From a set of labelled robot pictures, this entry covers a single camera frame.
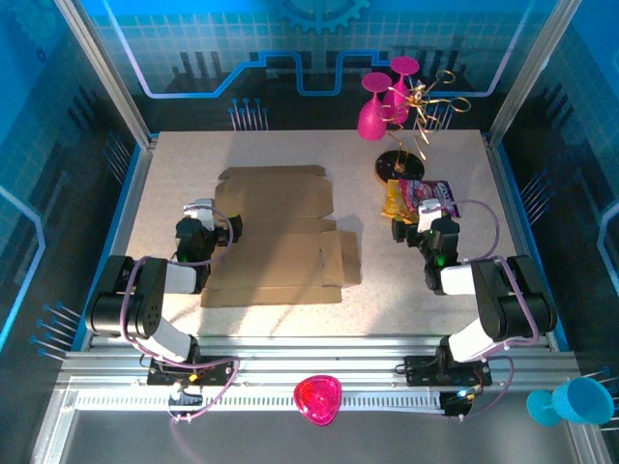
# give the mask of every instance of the grid pattern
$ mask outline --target grid pattern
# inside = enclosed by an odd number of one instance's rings
[[[75,40],[59,41],[0,144],[0,185],[22,201],[27,202],[41,177],[54,143],[71,146],[79,137],[67,109],[77,95],[77,83],[86,88],[100,85],[89,66]],[[0,254],[20,215],[15,206],[4,198],[0,200]]]
[[[574,109],[562,136],[568,145],[587,142],[619,196],[619,101],[586,43],[570,27],[557,46],[536,90],[560,82]]]
[[[125,52],[106,16],[93,18],[121,75],[134,92],[137,80]],[[296,50],[311,53],[307,72],[327,71],[327,52],[355,48],[379,49],[390,58],[402,52],[457,49],[458,62],[466,66],[465,78],[474,90],[486,90],[496,73],[521,14],[467,13],[368,13],[335,33],[304,33],[274,14],[167,14],[117,18],[152,91],[161,93],[174,78],[173,67],[182,68],[181,52],[217,52],[225,73],[233,71],[250,53],[260,50]],[[532,15],[513,54],[501,86],[509,88],[522,60],[541,28],[544,15]],[[440,66],[447,66],[448,56]],[[206,71],[216,66],[206,60]]]

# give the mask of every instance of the gray floor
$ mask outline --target gray floor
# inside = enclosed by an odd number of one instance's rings
[[[297,413],[211,413],[192,424],[162,413],[81,412],[63,464],[570,464],[562,424],[536,425],[508,394],[466,423],[403,413],[341,413],[316,427]]]

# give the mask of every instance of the blue cup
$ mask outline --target blue cup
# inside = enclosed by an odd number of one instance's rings
[[[561,419],[599,425],[610,421],[615,409],[604,385],[589,377],[566,382],[554,393],[533,391],[526,407],[535,421],[546,426],[556,425]]]

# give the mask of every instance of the white table surface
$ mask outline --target white table surface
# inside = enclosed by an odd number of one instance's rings
[[[412,142],[412,131],[402,132]],[[477,130],[445,130],[429,136],[426,176],[446,180],[456,199],[485,201],[498,215],[497,253],[515,254],[505,214]],[[424,281],[416,248],[396,244],[391,221],[380,216],[385,187],[374,162],[395,142],[366,142],[354,130],[162,132],[135,219],[128,255],[169,258],[182,207],[213,197],[218,176],[229,166],[319,164],[333,184],[338,228],[357,233],[361,285],[344,288],[340,304],[201,307],[194,295],[166,296],[163,316],[190,334],[315,336],[450,334],[477,317],[472,296],[435,296]],[[460,260],[487,251],[492,219],[475,205],[460,207]]]

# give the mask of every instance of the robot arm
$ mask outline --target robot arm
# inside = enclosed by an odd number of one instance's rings
[[[531,337],[531,326],[505,269],[494,259],[461,264],[457,261],[459,225],[443,216],[438,200],[419,208],[419,223],[392,221],[396,242],[417,247],[426,264],[427,287],[437,295],[475,295],[479,318],[446,337],[437,351],[443,371],[456,363],[484,360],[511,340]],[[507,264],[540,334],[554,330],[556,308],[529,256],[513,256]]]
[[[208,209],[212,202],[201,199],[186,206],[186,217],[176,224],[175,255],[178,263],[160,258],[145,260],[137,270],[133,288],[130,289],[127,335],[137,339],[148,352],[157,354],[153,360],[156,371],[172,372],[176,379],[190,377],[193,369],[174,368],[158,360],[185,364],[200,364],[209,360],[200,355],[195,337],[180,332],[162,317],[163,294],[199,294],[211,273],[208,262],[215,248],[226,247],[230,238],[228,229],[215,225],[211,211],[204,214],[195,212],[204,208],[202,205]],[[237,242],[243,234],[243,222],[238,216],[227,221],[232,226],[232,241]],[[121,335],[121,306],[134,266],[135,262],[129,256],[110,256],[107,259],[86,309],[86,327],[93,334],[109,337]]]

